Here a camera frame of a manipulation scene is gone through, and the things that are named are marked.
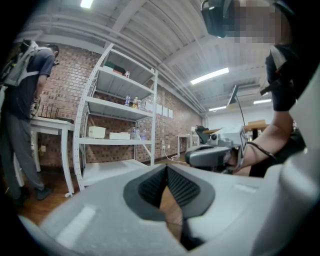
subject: gray pants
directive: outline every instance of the gray pants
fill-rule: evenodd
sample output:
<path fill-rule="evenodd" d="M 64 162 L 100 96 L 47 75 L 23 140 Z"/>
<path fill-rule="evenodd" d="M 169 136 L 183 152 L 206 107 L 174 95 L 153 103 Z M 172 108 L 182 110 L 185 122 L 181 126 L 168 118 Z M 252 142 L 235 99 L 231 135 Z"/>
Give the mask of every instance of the gray pants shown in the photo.
<path fill-rule="evenodd" d="M 14 168 L 14 153 L 29 183 L 34 188 L 44 189 L 32 156 L 30 122 L 3 111 L 0 126 L 0 152 L 5 179 L 14 199 L 18 199 L 21 195 Z"/>

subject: backpack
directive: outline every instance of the backpack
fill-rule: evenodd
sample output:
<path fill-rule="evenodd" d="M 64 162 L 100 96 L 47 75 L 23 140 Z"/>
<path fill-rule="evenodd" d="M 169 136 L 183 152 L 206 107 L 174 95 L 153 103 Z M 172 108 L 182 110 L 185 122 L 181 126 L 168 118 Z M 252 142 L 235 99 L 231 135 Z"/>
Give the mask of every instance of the backpack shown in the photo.
<path fill-rule="evenodd" d="M 39 47 L 35 41 L 23 40 L 19 48 L 19 53 L 4 67 L 0 76 L 0 84 L 3 86 L 20 85 L 21 81 L 29 76 L 38 75 L 39 71 L 27 72 L 27 67 L 38 51 L 48 49 Z"/>

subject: wooden floor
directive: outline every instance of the wooden floor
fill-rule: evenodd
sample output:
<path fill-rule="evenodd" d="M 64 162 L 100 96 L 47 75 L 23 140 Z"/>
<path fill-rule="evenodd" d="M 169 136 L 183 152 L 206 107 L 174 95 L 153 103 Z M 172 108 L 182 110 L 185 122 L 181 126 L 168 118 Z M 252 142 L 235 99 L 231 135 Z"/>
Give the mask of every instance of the wooden floor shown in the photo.
<path fill-rule="evenodd" d="M 181 155 L 180 161 L 184 161 L 184 156 Z M 162 164 L 172 164 L 172 161 L 169 160 L 162 160 L 158 163 Z M 243 171 L 242 175 L 248 175 L 248 171 Z M 30 198 L 26 200 L 24 207 L 19 209 L 17 212 L 18 214 L 27 217 L 35 224 L 39 225 L 41 221 L 56 207 L 64 203 L 66 200 L 69 200 L 70 197 L 66 198 L 65 194 L 67 193 L 67 184 L 65 181 L 65 177 L 63 174 L 60 173 L 49 173 L 49 172 L 42 172 L 41 173 L 43 182 L 45 184 L 49 184 L 53 189 L 53 193 L 48 196 L 43 201 L 36 200 L 35 192 L 33 189 L 29 188 L 31 195 Z M 72 182 L 73 187 L 75 189 L 75 193 L 79 192 L 79 187 L 77 183 L 76 176 L 73 175 Z M 181 236 L 182 230 L 182 212 L 178 204 L 176 203 L 174 197 L 170 193 L 168 187 L 165 188 L 160 210 L 165 213 L 167 227 L 171 231 L 171 233 L 176 237 L 179 241 Z"/>

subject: metal shelving unit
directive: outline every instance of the metal shelving unit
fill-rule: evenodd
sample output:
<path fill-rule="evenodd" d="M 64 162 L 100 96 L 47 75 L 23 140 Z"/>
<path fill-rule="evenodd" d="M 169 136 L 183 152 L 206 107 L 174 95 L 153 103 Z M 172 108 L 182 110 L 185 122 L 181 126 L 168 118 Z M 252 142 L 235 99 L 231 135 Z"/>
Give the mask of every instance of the metal shelving unit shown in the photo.
<path fill-rule="evenodd" d="M 85 85 L 79 107 L 76 114 L 76 120 L 73 133 L 73 166 L 80 191 L 85 189 L 99 180 L 108 177 L 116 176 L 122 173 L 127 173 L 145 166 L 143 163 L 136 160 L 136 145 L 143 145 L 150 156 L 151 165 L 155 164 L 155 138 L 156 138 L 156 107 L 157 107 L 157 81 L 158 71 L 151 71 L 141 63 L 126 56 L 125 54 L 113 49 L 114 44 L 111 43 L 104 51 L 94 69 L 92 70 L 89 79 Z M 149 76 L 154 76 L 154 85 L 152 89 L 140 84 L 130 78 L 124 77 L 104 66 L 109 54 L 118 55 L 120 58 L 126 59 L 136 65 L 143 72 L 150 73 Z M 149 95 L 153 95 L 153 111 L 152 113 L 134 109 L 114 102 L 95 98 L 94 94 L 102 93 L 116 98 L 124 99 L 127 94 L 130 94 L 139 99 L 144 99 Z M 95 115 L 106 118 L 120 119 L 125 121 L 137 122 L 143 119 L 152 118 L 151 140 L 115 140 L 115 139 L 96 139 L 85 137 L 87 134 L 88 116 Z M 87 163 L 86 162 L 86 145 L 134 145 L 134 159 Z M 82 154 L 83 173 L 80 165 L 80 152 Z"/>

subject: vr headset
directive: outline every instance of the vr headset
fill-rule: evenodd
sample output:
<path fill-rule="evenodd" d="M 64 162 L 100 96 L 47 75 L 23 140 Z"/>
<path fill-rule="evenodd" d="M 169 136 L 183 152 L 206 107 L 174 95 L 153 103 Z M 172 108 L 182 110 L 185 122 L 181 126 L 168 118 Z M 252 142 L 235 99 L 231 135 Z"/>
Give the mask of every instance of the vr headset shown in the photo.
<path fill-rule="evenodd" d="M 201 13 L 210 35 L 224 38 L 226 31 L 235 31 L 233 0 L 204 0 Z"/>

